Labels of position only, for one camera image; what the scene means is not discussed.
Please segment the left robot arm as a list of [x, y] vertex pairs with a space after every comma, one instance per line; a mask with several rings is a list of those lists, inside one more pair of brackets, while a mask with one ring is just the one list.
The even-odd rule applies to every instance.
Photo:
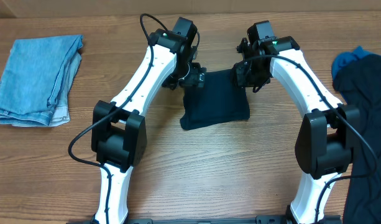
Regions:
[[145, 56], [129, 83], [94, 107], [91, 149], [101, 167], [101, 193], [92, 223], [126, 222], [129, 181], [147, 145], [145, 116], [152, 100], [161, 87], [204, 87], [206, 70], [193, 62], [199, 38], [193, 21], [183, 17], [172, 30], [148, 34]]

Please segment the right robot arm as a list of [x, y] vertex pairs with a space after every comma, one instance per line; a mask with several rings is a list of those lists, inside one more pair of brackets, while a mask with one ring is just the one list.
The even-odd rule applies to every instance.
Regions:
[[278, 38], [269, 21], [256, 22], [236, 50], [243, 60], [232, 68], [237, 87], [257, 93], [276, 79], [303, 118], [295, 143], [302, 171], [295, 198], [284, 215], [260, 215], [256, 223], [341, 223], [339, 215], [325, 215], [334, 180], [340, 178], [360, 149], [352, 133], [359, 127], [359, 110], [344, 105], [308, 66], [293, 37]]

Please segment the dark navy t-shirt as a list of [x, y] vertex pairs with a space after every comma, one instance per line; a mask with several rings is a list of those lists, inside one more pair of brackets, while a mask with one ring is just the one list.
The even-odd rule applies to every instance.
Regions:
[[180, 119], [182, 129], [192, 130], [250, 118], [246, 90], [234, 86], [230, 77], [230, 70], [208, 72], [203, 88], [185, 89], [185, 114]]

